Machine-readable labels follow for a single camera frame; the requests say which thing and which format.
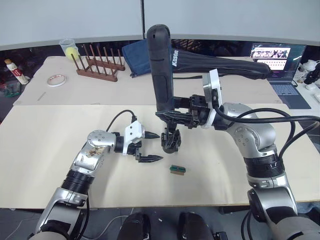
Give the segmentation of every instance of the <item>black handheld device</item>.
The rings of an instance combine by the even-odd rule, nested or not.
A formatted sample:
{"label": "black handheld device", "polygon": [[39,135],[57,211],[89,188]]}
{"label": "black handheld device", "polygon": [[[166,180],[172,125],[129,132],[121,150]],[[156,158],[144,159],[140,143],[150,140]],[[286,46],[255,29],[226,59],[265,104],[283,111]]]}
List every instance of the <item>black handheld device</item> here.
{"label": "black handheld device", "polygon": [[[157,24],[150,27],[146,35],[156,109],[158,112],[174,110],[172,48],[169,28],[166,25]],[[178,151],[181,144],[180,132],[176,130],[176,127],[176,123],[168,120],[164,133],[161,134],[162,148],[168,154]]]}

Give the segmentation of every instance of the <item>monitor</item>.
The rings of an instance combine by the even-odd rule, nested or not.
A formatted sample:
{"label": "monitor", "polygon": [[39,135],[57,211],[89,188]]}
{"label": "monitor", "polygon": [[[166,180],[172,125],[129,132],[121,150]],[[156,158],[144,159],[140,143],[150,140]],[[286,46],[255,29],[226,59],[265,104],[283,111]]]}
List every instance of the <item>monitor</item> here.
{"label": "monitor", "polygon": [[306,46],[284,43],[253,43],[250,56],[253,61],[267,64],[271,78],[293,78]]}

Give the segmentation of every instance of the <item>table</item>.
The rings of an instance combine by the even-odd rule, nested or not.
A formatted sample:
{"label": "table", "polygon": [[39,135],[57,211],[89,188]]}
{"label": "table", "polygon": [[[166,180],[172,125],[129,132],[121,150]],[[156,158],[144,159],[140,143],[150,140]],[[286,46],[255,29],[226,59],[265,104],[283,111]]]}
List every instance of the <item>table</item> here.
{"label": "table", "polygon": [[[252,61],[250,57],[235,59]],[[117,73],[118,81],[110,82],[79,76],[73,61],[64,56],[50,56],[34,74],[14,105],[155,105],[156,98],[151,74],[131,78],[131,71],[128,65],[125,66],[125,71]],[[56,74],[67,76],[67,82],[59,87],[49,87],[48,78]],[[174,74],[177,77],[195,75],[200,73]],[[204,95],[202,79],[174,79],[173,81],[174,95],[177,97],[188,98],[192,94]],[[221,77],[221,86],[224,102],[282,103],[266,79],[253,80],[238,75],[227,75]]]}
{"label": "table", "polygon": [[[250,104],[278,108],[284,104]],[[131,109],[147,131],[160,134],[164,122],[154,105],[16,105],[0,125],[0,207],[44,208],[66,177],[69,167],[95,129],[106,129],[123,109]],[[259,117],[276,116],[258,113]],[[111,131],[123,132],[131,116],[123,115]],[[278,150],[290,125],[275,123]],[[246,167],[231,136],[200,127],[179,126],[182,144],[167,154],[160,139],[144,140],[142,154],[163,159],[138,163],[131,155],[111,153],[90,191],[93,208],[138,206],[203,206],[248,204]],[[284,154],[284,164],[297,201],[320,200],[319,153],[305,135]],[[186,167],[184,176],[170,173],[171,165]]]}

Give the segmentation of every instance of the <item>black cable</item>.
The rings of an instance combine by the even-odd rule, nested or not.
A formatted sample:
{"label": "black cable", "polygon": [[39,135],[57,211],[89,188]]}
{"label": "black cable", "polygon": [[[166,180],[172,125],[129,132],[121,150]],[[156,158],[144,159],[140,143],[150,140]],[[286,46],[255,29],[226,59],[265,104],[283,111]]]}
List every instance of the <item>black cable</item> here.
{"label": "black cable", "polygon": [[[310,126],[305,128],[304,130],[299,132],[296,136],[293,136],[291,139],[288,138],[287,142],[284,144],[283,148],[281,149],[281,151],[279,153],[279,159],[281,159],[281,160],[282,160],[282,156],[283,156],[284,152],[286,151],[286,149],[295,140],[297,140],[298,138],[300,138],[302,135],[306,134],[307,132],[317,128],[319,126],[319,123],[320,123],[320,117],[318,117],[318,116],[308,116],[308,115],[306,115],[306,116],[285,116],[285,117],[269,117],[269,118],[239,118],[239,116],[243,115],[244,113],[242,113],[238,117],[232,117],[232,116],[226,115],[217,106],[215,106],[214,109],[215,109],[216,113],[220,117],[222,117],[222,118],[224,118],[224,119],[226,119],[228,121],[235,122],[235,123],[270,124],[270,123],[284,123],[284,122],[293,122],[293,121],[315,121],[315,123],[311,124]],[[263,112],[263,111],[259,111],[259,109],[263,109],[263,108],[253,109],[253,110],[247,111],[245,113],[247,113],[247,114],[248,113],[253,113],[254,111]]]}
{"label": "black cable", "polygon": [[309,125],[308,127],[306,127],[305,129],[303,129],[301,132],[297,133],[293,138],[291,138],[289,141],[287,141],[283,148],[281,149],[280,153],[279,153],[279,159],[282,159],[286,149],[298,138],[300,138],[302,135],[306,134],[307,132],[316,129],[318,126],[320,126],[319,122],[314,122],[313,124]]}
{"label": "black cable", "polygon": [[282,117],[268,117],[268,118],[237,118],[226,115],[217,106],[214,107],[216,113],[231,122],[243,123],[243,124],[271,124],[271,123],[286,123],[292,121],[316,121],[320,122],[318,116],[282,116]]}
{"label": "black cable", "polygon": [[83,225],[83,228],[81,230],[81,232],[79,233],[78,237],[76,238],[76,240],[80,240],[82,238],[82,236],[85,233],[85,230],[88,226],[88,222],[89,222],[89,216],[90,216],[90,203],[89,203],[89,196],[86,199],[86,216],[85,216],[85,222]]}
{"label": "black cable", "polygon": [[173,77],[173,79],[202,79],[202,75],[187,76],[187,77]]}
{"label": "black cable", "polygon": [[298,87],[298,83],[292,79],[292,81],[295,83],[295,85],[292,84],[292,86],[294,86],[295,88]]}
{"label": "black cable", "polygon": [[245,237],[245,222],[246,222],[246,219],[248,217],[248,215],[251,213],[251,210],[249,210],[246,215],[244,216],[243,220],[242,220],[242,223],[241,223],[241,237],[242,237],[242,240],[246,240],[246,237]]}
{"label": "black cable", "polygon": [[249,211],[248,219],[247,219],[247,221],[246,221],[246,231],[248,232],[249,239],[250,239],[250,240],[253,240],[252,234],[251,234],[251,227],[250,227],[251,215],[252,215],[252,212]]}
{"label": "black cable", "polygon": [[111,125],[114,123],[114,121],[117,119],[117,117],[119,117],[121,114],[123,114],[125,112],[128,112],[128,113],[132,114],[132,120],[134,120],[134,119],[137,120],[137,118],[136,118],[136,116],[135,116],[133,111],[128,110],[128,109],[123,110],[123,111],[119,112],[117,115],[115,115],[115,117],[112,119],[112,121],[110,122],[109,126],[107,127],[107,129],[105,131],[108,132],[110,127],[111,127]]}
{"label": "black cable", "polygon": [[[253,113],[258,113],[258,112],[272,112],[272,113],[280,114],[280,115],[285,116],[285,117],[290,117],[290,115],[288,113],[286,113],[285,111],[282,111],[282,110],[279,110],[279,109],[276,109],[276,108],[264,107],[264,108],[257,108],[257,109],[252,109],[252,110],[246,111],[246,112],[240,114],[239,116],[237,116],[237,118],[242,118],[242,117],[244,117],[246,115],[253,114]],[[290,130],[289,137],[286,140],[287,142],[294,136],[295,131],[296,131],[296,123],[294,121],[291,121],[290,125],[291,125],[291,130]]]}

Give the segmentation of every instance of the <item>wire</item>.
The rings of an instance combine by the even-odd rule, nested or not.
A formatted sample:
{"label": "wire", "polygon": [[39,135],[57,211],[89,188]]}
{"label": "wire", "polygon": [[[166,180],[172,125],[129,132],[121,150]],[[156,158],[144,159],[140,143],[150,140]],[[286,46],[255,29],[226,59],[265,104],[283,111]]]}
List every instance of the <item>wire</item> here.
{"label": "wire", "polygon": [[[304,130],[302,130],[301,132],[299,132],[296,136],[293,136],[291,139],[288,138],[287,142],[284,144],[283,148],[281,149],[280,153],[279,153],[279,159],[282,160],[282,156],[285,152],[285,150],[298,138],[300,138],[303,134],[306,134],[307,132],[315,129],[318,127],[319,123],[320,123],[320,117],[318,116],[284,116],[284,117],[269,117],[269,118],[238,118],[238,117],[232,117],[232,116],[228,116],[226,115],[224,112],[222,112],[218,106],[214,107],[216,113],[231,122],[235,122],[235,123],[244,123],[244,124],[270,124],[270,123],[284,123],[284,122],[293,122],[293,121],[315,121],[315,123],[311,124],[310,126],[308,126],[307,128],[305,128]],[[263,108],[258,108],[258,109],[254,109],[253,111],[259,111]]]}
{"label": "wire", "polygon": [[82,236],[83,239],[86,239],[86,240],[97,240],[99,239],[103,234],[105,234],[105,232],[107,231],[107,229],[109,228],[109,226],[113,223],[114,220],[116,219],[119,219],[119,218],[127,218],[128,216],[127,215],[122,215],[122,216],[116,216],[115,218],[113,218],[111,221],[109,221],[109,223],[106,225],[106,227],[104,228],[104,230],[99,234],[99,236],[97,237],[88,237],[88,236]]}
{"label": "wire", "polygon": [[252,212],[249,211],[248,219],[247,219],[247,221],[246,221],[246,231],[248,232],[249,239],[250,239],[250,240],[253,240],[252,234],[251,234],[251,227],[250,227],[251,215],[252,215]]}
{"label": "wire", "polygon": [[15,234],[15,232],[19,229],[19,227],[21,226],[23,221],[28,221],[28,220],[38,220],[39,218],[27,218],[27,219],[22,219],[18,226],[15,228],[15,230],[13,230],[13,232],[11,232],[4,240],[8,240],[13,234]]}
{"label": "wire", "polygon": [[132,114],[132,119],[136,117],[133,111],[131,111],[129,109],[123,110],[123,111],[119,112],[117,115],[115,115],[115,117],[112,119],[112,121],[110,122],[109,126],[107,127],[107,129],[105,131],[108,132],[110,127],[111,127],[111,125],[114,123],[114,121],[117,119],[117,117],[119,117],[121,114],[123,114],[125,112],[131,113]]}
{"label": "wire", "polygon": [[245,237],[245,222],[246,222],[246,219],[248,217],[248,215],[251,213],[251,210],[249,210],[246,215],[244,216],[243,220],[242,220],[242,223],[241,223],[241,237],[242,237],[242,240],[246,240],[246,237]]}
{"label": "wire", "polygon": [[279,153],[279,159],[282,159],[286,149],[298,138],[300,138],[302,135],[306,134],[307,132],[316,129],[318,126],[320,126],[319,122],[314,122],[313,124],[309,125],[308,127],[306,127],[305,129],[303,129],[301,132],[297,133],[293,138],[291,138],[289,141],[287,141],[283,148],[281,149],[280,153]]}
{"label": "wire", "polygon": [[282,117],[268,117],[268,118],[237,118],[226,115],[217,106],[214,107],[216,113],[231,122],[243,123],[243,124],[271,124],[271,123],[286,123],[292,121],[316,121],[320,122],[318,116],[282,116]]}
{"label": "wire", "polygon": [[83,225],[83,228],[81,230],[81,232],[79,233],[78,237],[76,238],[77,240],[80,240],[84,233],[85,233],[85,230],[88,226],[88,222],[89,222],[89,216],[90,216],[90,203],[89,203],[89,195],[86,199],[86,216],[85,216],[85,222],[84,222],[84,225]]}
{"label": "wire", "polygon": [[173,79],[202,79],[202,75],[188,76],[188,77],[173,77]]}
{"label": "wire", "polygon": [[293,79],[292,79],[292,81],[295,83],[295,85],[293,85],[293,84],[292,84],[292,85],[293,85],[295,88],[298,87],[298,83],[297,83],[295,80],[293,80]]}
{"label": "wire", "polygon": [[[258,112],[272,112],[272,113],[280,114],[285,117],[290,117],[290,115],[288,113],[286,113],[285,111],[282,111],[282,110],[279,110],[276,108],[264,107],[264,108],[257,108],[257,109],[252,109],[252,110],[246,111],[246,112],[240,114],[239,116],[237,116],[237,118],[242,118],[248,114],[253,114],[253,113],[258,113]],[[291,124],[291,130],[289,133],[289,137],[286,140],[287,142],[294,136],[295,131],[296,131],[296,123],[294,121],[291,121],[290,124]]]}

